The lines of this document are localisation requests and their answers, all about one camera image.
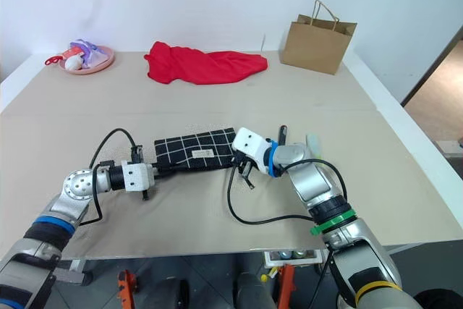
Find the black and white checkered cloth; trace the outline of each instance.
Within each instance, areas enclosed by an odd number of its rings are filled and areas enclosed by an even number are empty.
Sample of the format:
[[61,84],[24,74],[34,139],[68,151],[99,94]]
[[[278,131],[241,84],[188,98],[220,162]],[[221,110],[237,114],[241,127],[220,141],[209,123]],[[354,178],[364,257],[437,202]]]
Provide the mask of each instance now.
[[229,168],[234,156],[233,128],[155,140],[157,167],[160,172],[200,171]]

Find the black cable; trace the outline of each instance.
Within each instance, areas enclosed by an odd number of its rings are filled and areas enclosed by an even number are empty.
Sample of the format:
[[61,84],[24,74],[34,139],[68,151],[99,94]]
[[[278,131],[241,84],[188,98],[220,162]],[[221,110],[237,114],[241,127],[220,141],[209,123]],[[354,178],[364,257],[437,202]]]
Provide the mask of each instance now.
[[[116,132],[123,132],[127,136],[127,138],[129,139],[130,145],[133,148],[136,147],[135,141],[133,140],[133,137],[130,135],[130,133],[128,131],[126,131],[124,128],[115,128],[112,131],[110,131],[107,136],[104,137],[104,139],[101,141],[100,145],[96,148],[96,151],[93,154],[92,160],[90,161],[90,164],[88,166],[90,169],[93,168],[93,165],[95,164],[96,158],[100,154],[100,151],[103,148],[103,146],[106,144],[108,139]],[[97,175],[96,171],[97,171],[97,169],[99,167],[100,167],[100,164],[97,164],[95,166],[95,168],[93,168],[93,171],[92,171],[92,196],[93,196],[93,202],[95,203],[96,212],[98,213],[98,218],[93,219],[93,220],[89,220],[89,221],[85,221],[85,222],[81,222],[80,226],[85,226],[86,224],[92,224],[93,222],[100,221],[103,218],[103,213],[101,212],[100,202],[98,202],[98,193],[96,191],[96,175]]]
[[233,217],[236,220],[238,220],[242,224],[252,224],[252,225],[255,225],[255,224],[268,224],[270,222],[286,220],[286,219],[303,219],[303,220],[313,221],[313,219],[311,217],[304,216],[304,215],[283,215],[283,216],[273,217],[272,219],[266,219],[266,220],[262,220],[262,221],[247,221],[247,220],[244,220],[241,217],[239,217],[233,210],[232,200],[230,198],[231,191],[232,191],[233,176],[234,176],[234,172],[235,172],[236,169],[237,169],[237,166],[233,166],[233,168],[231,168],[229,186],[228,186],[228,189],[226,191],[226,199],[227,199],[228,204],[229,204],[230,213],[233,215]]
[[313,293],[312,299],[310,300],[310,304],[307,309],[312,309],[313,304],[315,303],[315,299],[317,298],[318,291],[320,290],[321,282],[323,281],[323,278],[325,277],[326,269],[328,269],[328,265],[332,257],[333,257],[333,250],[330,250],[328,257],[326,259],[325,266],[323,267],[323,270],[321,271],[320,278],[317,283],[317,287],[315,288],[315,292]]
[[115,132],[123,132],[123,133],[129,138],[130,145],[132,145],[133,148],[136,146],[136,145],[135,145],[135,141],[133,140],[132,136],[128,133],[128,131],[126,131],[124,128],[116,128],[116,129],[110,131],[110,132],[108,133],[108,135],[105,136],[104,139],[101,141],[100,145],[97,147],[97,149],[96,149],[96,151],[95,151],[95,154],[93,155],[92,160],[90,161],[90,165],[88,166],[90,169],[93,168],[93,165],[95,164],[96,158],[98,157],[98,154],[100,153],[100,151],[101,151],[101,149],[103,148],[103,146],[104,146],[104,144],[106,143],[106,141],[108,141],[108,139],[109,139]]
[[323,159],[317,159],[317,158],[302,159],[300,161],[291,163],[288,166],[285,166],[281,170],[281,174],[283,174],[284,172],[286,172],[288,169],[292,168],[293,166],[297,166],[299,164],[305,164],[305,163],[322,163],[330,167],[333,170],[333,172],[336,174],[336,176],[338,177],[339,183],[341,184],[341,188],[342,188],[342,195],[344,196],[344,199],[347,201],[347,188],[346,188],[346,184],[344,183],[344,179],[341,176],[341,173],[333,164],[331,164],[330,162],[324,161]]
[[164,173],[159,173],[157,175],[154,176],[154,180],[157,180],[157,179],[166,179],[167,177],[171,177],[173,176],[174,174],[176,174],[176,172],[164,172]]
[[80,226],[85,226],[86,224],[92,224],[93,222],[100,221],[103,218],[103,213],[101,212],[100,203],[98,202],[98,193],[96,192],[96,172],[100,168],[100,164],[97,164],[92,171],[92,196],[93,201],[95,202],[96,212],[98,213],[98,217],[93,220],[81,222]]

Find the green ring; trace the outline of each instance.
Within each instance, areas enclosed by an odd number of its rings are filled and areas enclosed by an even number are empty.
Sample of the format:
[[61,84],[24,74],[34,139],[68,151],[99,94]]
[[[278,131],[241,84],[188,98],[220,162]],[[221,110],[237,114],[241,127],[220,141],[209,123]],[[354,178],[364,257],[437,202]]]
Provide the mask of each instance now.
[[350,209],[345,213],[342,213],[341,215],[333,217],[331,220],[322,223],[320,226],[313,227],[312,229],[310,229],[310,233],[312,233],[313,235],[319,235],[321,232],[327,230],[328,228],[336,226],[337,224],[340,224],[341,222],[346,221],[347,219],[350,219],[353,216],[355,216],[355,211],[354,209]]

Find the white toy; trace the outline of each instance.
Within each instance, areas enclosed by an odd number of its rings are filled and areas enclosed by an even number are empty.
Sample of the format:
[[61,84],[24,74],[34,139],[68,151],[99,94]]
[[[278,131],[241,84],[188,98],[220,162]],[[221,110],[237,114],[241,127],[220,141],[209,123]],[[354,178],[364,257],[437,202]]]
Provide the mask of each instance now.
[[66,59],[64,63],[64,68],[66,70],[79,70],[82,68],[82,63],[84,60],[82,57],[78,54],[75,54],[74,56],[70,56],[68,59]]

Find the paper bag handle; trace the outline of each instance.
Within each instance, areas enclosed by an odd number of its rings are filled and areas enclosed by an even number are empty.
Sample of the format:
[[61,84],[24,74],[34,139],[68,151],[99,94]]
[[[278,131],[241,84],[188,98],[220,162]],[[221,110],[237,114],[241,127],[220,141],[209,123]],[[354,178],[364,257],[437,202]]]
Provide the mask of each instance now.
[[329,12],[329,14],[331,15],[331,17],[334,20],[333,29],[332,29],[332,30],[334,30],[336,28],[336,25],[339,22],[339,18],[334,16],[333,12],[331,12],[331,10],[328,7],[326,7],[326,5],[324,3],[322,3],[320,0],[315,0],[315,3],[313,4],[313,11],[312,11],[312,18],[310,19],[310,25],[312,25],[313,20],[318,17],[318,13],[320,11],[320,6],[322,6],[322,5],[326,9],[326,11]]

